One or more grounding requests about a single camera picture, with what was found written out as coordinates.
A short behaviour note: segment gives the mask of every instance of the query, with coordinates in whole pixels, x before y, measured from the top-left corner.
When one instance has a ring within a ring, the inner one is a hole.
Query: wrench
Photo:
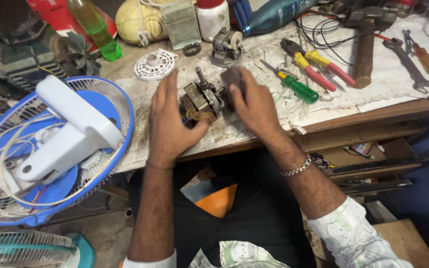
[[[410,39],[410,34],[411,31],[406,29],[406,30],[401,30],[403,37],[405,38],[405,52],[408,55],[413,56],[413,51],[411,50],[411,39]]]
[[[383,41],[383,45],[386,48],[393,50],[396,53],[398,58],[400,58],[401,63],[405,66],[410,73],[411,78],[415,81],[413,88],[420,93],[428,94],[428,90],[425,89],[429,87],[429,81],[420,73],[420,70],[416,67],[408,54],[401,48],[403,42],[399,39],[392,38],[392,41],[387,40]]]

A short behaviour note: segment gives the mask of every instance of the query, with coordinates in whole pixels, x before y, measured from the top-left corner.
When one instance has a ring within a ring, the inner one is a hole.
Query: white fan grille
[[[65,236],[37,231],[0,231],[0,265],[41,266],[64,262],[71,253],[64,249],[19,248],[18,245],[49,245],[72,247],[72,241]]]
[[[147,58],[150,55],[156,56],[158,64],[150,66],[147,62]],[[175,68],[175,58],[178,55],[158,49],[155,52],[146,54],[139,60],[134,66],[135,74],[137,77],[144,81],[160,80],[167,76]]]
[[[108,82],[84,77],[68,82],[68,86],[74,91],[95,91],[107,97],[112,102],[119,114],[122,134],[124,136],[127,136],[127,131],[130,125],[130,105],[128,103],[127,98],[125,97],[123,92],[120,91],[120,89],[116,88]],[[20,105],[14,113],[12,113],[2,123],[0,123],[0,135],[5,130],[21,125],[32,117],[44,112],[46,109],[46,105],[37,96],[35,96],[31,100],[26,101],[25,103]],[[95,190],[96,185],[88,186],[87,184],[89,180],[100,171],[104,163],[111,157],[113,153],[114,152],[110,154],[104,153],[101,157],[100,162],[96,166],[89,170],[83,170],[82,172],[79,172],[77,176],[77,181],[69,195],[73,194],[74,192],[77,192],[81,187],[90,187],[94,189],[79,198],[74,204],[79,203],[84,198],[87,198],[90,194],[92,194],[92,192]],[[28,209],[16,203],[5,193],[2,193],[0,195],[0,208],[10,211],[12,213],[27,214],[27,212],[29,211]],[[27,215],[7,217],[0,215],[0,222],[15,222],[26,216]]]

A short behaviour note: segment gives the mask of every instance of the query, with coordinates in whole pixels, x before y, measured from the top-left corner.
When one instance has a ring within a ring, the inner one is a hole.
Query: hairy forearm
[[[172,171],[145,169],[142,197],[128,259],[153,262],[170,257],[174,250]]]
[[[285,132],[264,143],[283,172],[295,170],[306,162],[307,155]],[[314,163],[300,174],[286,179],[308,219],[317,219],[329,214],[347,198]]]

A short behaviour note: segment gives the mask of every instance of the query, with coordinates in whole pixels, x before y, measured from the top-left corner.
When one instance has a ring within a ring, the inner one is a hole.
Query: red and yellow pliers
[[[335,91],[337,88],[324,77],[319,75],[316,71],[310,67],[306,59],[312,60],[314,63],[319,64],[325,69],[331,71],[340,77],[348,86],[353,87],[355,85],[355,80],[352,79],[348,74],[346,74],[342,69],[337,65],[333,64],[326,58],[323,58],[319,55],[317,50],[306,52],[302,49],[300,45],[296,42],[289,39],[283,38],[281,41],[281,47],[291,56],[294,57],[294,63],[299,65],[314,82],[321,85],[323,88],[329,91]]]

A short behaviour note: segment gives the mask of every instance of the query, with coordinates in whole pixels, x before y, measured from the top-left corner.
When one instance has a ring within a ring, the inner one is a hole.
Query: yellow rounded object
[[[157,4],[168,4],[177,0],[154,0]],[[140,3],[140,14],[142,17],[142,29],[150,33],[148,41],[168,39],[168,31],[162,22],[162,14],[158,7],[147,6]],[[140,44],[137,38],[139,31],[138,23],[138,1],[126,0],[117,11],[115,23],[117,32],[123,40]]]

